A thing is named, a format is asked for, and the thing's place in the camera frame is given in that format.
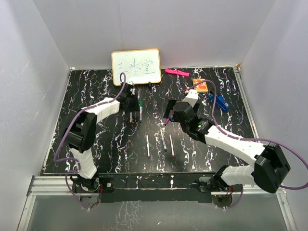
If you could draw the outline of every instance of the whiteboard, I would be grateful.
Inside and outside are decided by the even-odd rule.
[[[121,85],[120,74],[126,74],[126,82],[134,84],[159,83],[161,81],[159,50],[115,51],[111,53],[113,80]]]

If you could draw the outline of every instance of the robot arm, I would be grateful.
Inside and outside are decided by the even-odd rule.
[[[248,165],[240,167],[223,166],[214,176],[216,187],[224,190],[235,184],[258,185],[269,193],[275,193],[290,171],[290,166],[279,145],[264,145],[252,141],[241,141],[221,133],[213,121],[199,118],[198,93],[189,90],[182,101],[169,100],[164,118],[173,111],[173,119],[179,122],[183,131],[192,139],[214,145],[230,154],[241,158]]]
[[[113,98],[105,98],[96,103],[96,107],[81,113],[65,140],[69,144],[74,158],[80,164],[77,179],[71,177],[71,180],[86,191],[95,190],[98,187],[97,168],[91,151],[96,136],[96,124],[120,110],[134,112],[139,109],[138,98],[135,95],[134,86],[131,84],[125,83],[121,95],[117,100],[113,102],[112,100]]]

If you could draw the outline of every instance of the pink highlighter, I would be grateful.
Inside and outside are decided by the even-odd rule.
[[[189,76],[188,72],[182,72],[182,71],[177,71],[177,70],[170,70],[170,69],[165,69],[165,72],[168,74],[174,74],[174,75],[178,75],[178,76]]]

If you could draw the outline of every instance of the green marker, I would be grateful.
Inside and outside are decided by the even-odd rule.
[[[140,100],[140,123],[142,122],[142,101]]]

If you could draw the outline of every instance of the orange box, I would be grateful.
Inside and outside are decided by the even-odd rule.
[[[193,78],[192,83],[195,85],[202,80],[204,80],[204,78]],[[208,92],[206,82],[199,84],[197,87],[194,87],[194,89],[197,90],[197,92]]]

